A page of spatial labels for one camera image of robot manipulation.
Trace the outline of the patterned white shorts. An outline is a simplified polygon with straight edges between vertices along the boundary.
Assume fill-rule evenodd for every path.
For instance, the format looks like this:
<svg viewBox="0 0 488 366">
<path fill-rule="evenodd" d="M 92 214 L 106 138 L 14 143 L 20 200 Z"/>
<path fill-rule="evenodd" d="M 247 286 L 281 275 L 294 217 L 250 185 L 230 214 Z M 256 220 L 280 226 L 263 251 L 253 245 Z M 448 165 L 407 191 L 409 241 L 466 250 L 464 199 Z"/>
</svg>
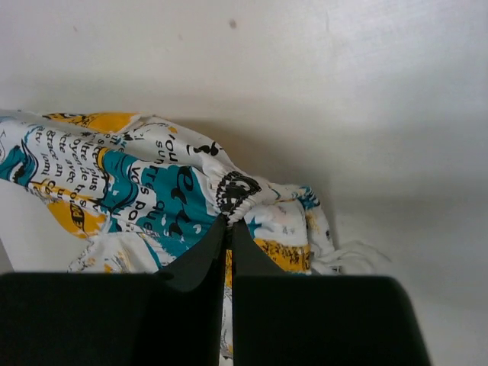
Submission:
<svg viewBox="0 0 488 366">
<path fill-rule="evenodd" d="M 153 274 L 226 221 L 219 362 L 233 362 L 233 226 L 293 275 L 366 275 L 380 253 L 335 247 L 319 199 L 241 171 L 213 140 L 153 115 L 1 115 L 1 177 L 88 245 L 67 274 Z"/>
</svg>

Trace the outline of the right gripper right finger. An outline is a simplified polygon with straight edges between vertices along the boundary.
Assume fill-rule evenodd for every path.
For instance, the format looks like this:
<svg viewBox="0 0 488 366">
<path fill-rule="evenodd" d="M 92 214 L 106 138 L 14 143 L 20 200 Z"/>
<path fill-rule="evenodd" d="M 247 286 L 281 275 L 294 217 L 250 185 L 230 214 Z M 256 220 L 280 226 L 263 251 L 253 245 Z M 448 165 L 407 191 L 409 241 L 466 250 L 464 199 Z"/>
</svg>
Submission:
<svg viewBox="0 0 488 366">
<path fill-rule="evenodd" d="M 372 275 L 290 274 L 233 226 L 236 365 L 428 365 L 411 301 Z"/>
</svg>

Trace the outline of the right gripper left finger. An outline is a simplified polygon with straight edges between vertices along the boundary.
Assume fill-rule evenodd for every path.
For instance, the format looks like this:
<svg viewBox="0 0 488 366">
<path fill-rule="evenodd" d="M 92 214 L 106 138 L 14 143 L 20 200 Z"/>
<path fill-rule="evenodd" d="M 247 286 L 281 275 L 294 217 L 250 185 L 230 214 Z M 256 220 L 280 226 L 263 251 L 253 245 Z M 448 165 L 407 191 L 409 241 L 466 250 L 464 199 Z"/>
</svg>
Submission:
<svg viewBox="0 0 488 366">
<path fill-rule="evenodd" d="M 1 277 L 3 365 L 216 365 L 226 221 L 153 274 Z"/>
</svg>

